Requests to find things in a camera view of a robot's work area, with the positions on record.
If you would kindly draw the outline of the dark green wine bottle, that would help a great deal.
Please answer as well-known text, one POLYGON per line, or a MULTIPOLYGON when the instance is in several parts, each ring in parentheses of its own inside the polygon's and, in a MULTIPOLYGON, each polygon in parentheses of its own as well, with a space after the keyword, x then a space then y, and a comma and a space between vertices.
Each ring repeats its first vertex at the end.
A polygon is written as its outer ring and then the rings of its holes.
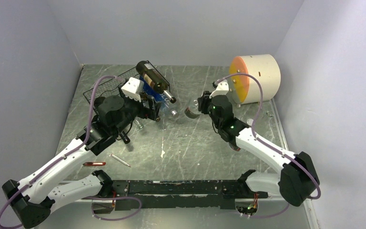
POLYGON ((129 144, 130 143, 130 138, 128 137, 127 133, 125 131, 121 131, 119 133, 119 139, 121 141, 123 141, 125 144, 129 144))

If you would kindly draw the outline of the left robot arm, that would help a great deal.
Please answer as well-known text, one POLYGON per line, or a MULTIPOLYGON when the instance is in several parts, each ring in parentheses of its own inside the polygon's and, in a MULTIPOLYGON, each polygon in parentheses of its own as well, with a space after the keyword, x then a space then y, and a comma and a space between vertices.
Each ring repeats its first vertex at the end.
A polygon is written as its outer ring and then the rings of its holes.
POLYGON ((62 181, 118 139, 128 144, 130 139, 125 129, 136 118, 159 121, 160 108, 161 103, 152 96, 144 102, 120 95, 93 99, 89 123, 63 151, 26 178, 10 179, 3 184, 7 206, 13 209, 20 225, 31 229, 52 212, 76 200, 113 195, 113 181, 102 170, 66 185, 62 181))

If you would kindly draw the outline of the clear round bottle silver cap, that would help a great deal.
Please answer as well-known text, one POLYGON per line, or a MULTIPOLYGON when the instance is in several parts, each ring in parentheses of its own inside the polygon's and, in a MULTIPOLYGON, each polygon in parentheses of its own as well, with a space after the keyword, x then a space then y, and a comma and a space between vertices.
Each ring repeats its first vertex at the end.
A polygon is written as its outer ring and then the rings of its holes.
POLYGON ((197 99, 190 101, 184 111, 184 114, 189 119, 198 119, 202 115, 202 113, 199 111, 199 103, 197 99))

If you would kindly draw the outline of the blue square bottle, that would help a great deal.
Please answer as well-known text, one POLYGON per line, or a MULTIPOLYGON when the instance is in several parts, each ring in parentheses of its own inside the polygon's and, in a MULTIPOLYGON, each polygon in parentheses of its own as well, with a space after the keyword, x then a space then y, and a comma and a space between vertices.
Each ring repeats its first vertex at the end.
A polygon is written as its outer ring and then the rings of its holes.
POLYGON ((148 95, 153 96, 156 102, 161 102, 162 105, 160 110, 164 115, 170 115, 173 117, 178 116, 177 103, 173 104, 167 96, 155 92, 141 75, 139 76, 139 79, 144 82, 143 91, 148 95))

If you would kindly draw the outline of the clear square liquor bottle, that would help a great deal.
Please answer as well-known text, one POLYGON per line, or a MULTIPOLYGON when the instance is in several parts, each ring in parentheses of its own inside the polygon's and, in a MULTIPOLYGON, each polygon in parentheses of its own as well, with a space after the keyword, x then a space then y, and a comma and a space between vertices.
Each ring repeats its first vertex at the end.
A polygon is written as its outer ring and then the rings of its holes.
POLYGON ((143 129, 144 128, 144 125, 142 123, 142 119, 141 118, 139 118, 139 117, 135 118, 134 123, 137 125, 137 127, 139 129, 143 129))

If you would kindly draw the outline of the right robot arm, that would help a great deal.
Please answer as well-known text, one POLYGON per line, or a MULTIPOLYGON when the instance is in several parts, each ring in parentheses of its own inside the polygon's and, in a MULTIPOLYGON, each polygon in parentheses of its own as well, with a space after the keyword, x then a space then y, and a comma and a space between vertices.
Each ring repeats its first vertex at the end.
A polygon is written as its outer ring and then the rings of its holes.
POLYGON ((211 92, 205 91, 197 101, 199 112, 211 118, 213 128, 224 141, 252 153, 275 171, 269 174, 251 170, 241 175, 238 192, 242 197, 255 192, 274 193, 295 207, 312 197, 320 181, 309 154, 296 154, 261 137, 234 116, 226 95, 212 97, 211 92))

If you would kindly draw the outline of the dark wine bottle white neck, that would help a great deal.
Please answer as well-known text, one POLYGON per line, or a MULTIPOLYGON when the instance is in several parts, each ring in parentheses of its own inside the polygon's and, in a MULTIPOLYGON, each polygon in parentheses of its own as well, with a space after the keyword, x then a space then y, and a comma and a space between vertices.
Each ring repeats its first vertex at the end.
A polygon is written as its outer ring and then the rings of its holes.
POLYGON ((169 82, 149 61, 138 62, 136 71, 156 93, 163 94, 172 104, 177 102, 175 96, 170 92, 169 82))

